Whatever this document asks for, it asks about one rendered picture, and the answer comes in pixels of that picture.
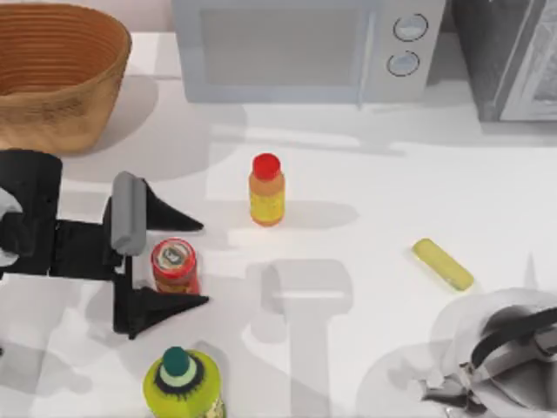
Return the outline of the pale grey microwave oven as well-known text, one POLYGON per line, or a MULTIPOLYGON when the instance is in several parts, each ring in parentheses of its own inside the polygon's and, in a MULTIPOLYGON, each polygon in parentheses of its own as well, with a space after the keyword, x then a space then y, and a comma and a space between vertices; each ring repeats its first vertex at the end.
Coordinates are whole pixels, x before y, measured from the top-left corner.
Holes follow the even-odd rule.
POLYGON ((364 105, 420 99, 446 0, 171 0, 185 95, 195 103, 357 105, 368 13, 375 14, 364 105), (427 33, 393 34, 422 14, 427 33), (391 55, 415 52, 420 67, 396 78, 391 55))

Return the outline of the yellow-green flat bar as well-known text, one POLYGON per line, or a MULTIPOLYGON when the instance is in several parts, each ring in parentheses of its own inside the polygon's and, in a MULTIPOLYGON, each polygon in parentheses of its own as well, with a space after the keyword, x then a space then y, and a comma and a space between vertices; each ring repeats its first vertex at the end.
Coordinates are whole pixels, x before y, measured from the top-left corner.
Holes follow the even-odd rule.
POLYGON ((429 238, 418 240, 412 247, 414 255, 429 266, 449 286, 466 291, 474 277, 457 260, 429 238))

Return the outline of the orange bottle with red cap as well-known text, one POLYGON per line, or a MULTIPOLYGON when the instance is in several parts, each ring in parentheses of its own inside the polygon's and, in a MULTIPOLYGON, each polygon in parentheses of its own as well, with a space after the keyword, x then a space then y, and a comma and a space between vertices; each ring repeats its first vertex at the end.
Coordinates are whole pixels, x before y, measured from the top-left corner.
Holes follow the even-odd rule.
POLYGON ((277 225, 285 215, 285 176, 279 158, 260 153, 249 176, 250 214, 261 226, 277 225))

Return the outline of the grey cabinet with dark inside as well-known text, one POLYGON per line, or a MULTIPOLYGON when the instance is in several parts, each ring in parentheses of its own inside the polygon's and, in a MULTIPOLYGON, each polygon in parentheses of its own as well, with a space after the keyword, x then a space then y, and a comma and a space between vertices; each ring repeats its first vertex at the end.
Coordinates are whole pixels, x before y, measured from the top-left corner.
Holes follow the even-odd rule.
POLYGON ((557 121, 557 0, 452 0, 482 121, 557 121))

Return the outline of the round microwave knob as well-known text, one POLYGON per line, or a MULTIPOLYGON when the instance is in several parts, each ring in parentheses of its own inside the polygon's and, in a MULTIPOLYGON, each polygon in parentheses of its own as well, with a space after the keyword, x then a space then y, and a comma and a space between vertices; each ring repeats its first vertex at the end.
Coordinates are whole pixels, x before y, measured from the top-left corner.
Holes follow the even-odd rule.
POLYGON ((393 25, 393 34, 402 42, 413 42, 422 38, 428 30, 427 19, 419 13, 400 17, 393 25))
POLYGON ((419 67, 419 56, 412 51, 391 55, 386 63, 386 69, 396 78, 408 77, 416 72, 419 67))

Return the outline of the brown wicker basket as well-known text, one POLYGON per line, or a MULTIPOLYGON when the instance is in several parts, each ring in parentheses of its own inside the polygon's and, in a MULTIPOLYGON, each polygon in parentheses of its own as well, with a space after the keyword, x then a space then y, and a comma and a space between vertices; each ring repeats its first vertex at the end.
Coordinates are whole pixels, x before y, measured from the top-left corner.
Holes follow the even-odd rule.
POLYGON ((68 154, 100 139, 131 54, 115 17, 72 3, 0 3, 0 150, 68 154))

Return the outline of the red jar with printed lid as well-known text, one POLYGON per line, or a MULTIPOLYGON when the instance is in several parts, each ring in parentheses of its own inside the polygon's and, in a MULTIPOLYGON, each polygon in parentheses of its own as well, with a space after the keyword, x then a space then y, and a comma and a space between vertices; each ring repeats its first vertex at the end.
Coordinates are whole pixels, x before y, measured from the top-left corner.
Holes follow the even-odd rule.
POLYGON ((186 240, 169 238, 156 244, 151 268, 160 293, 200 294, 197 255, 186 240))

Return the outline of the green bottle with dark cap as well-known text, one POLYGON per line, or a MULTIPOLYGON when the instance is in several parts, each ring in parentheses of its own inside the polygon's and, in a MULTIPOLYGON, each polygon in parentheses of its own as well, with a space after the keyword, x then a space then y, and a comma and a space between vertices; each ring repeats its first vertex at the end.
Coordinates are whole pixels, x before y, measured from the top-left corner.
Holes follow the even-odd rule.
POLYGON ((207 354, 179 346, 166 349, 143 380, 154 418, 227 418, 221 375, 207 354))

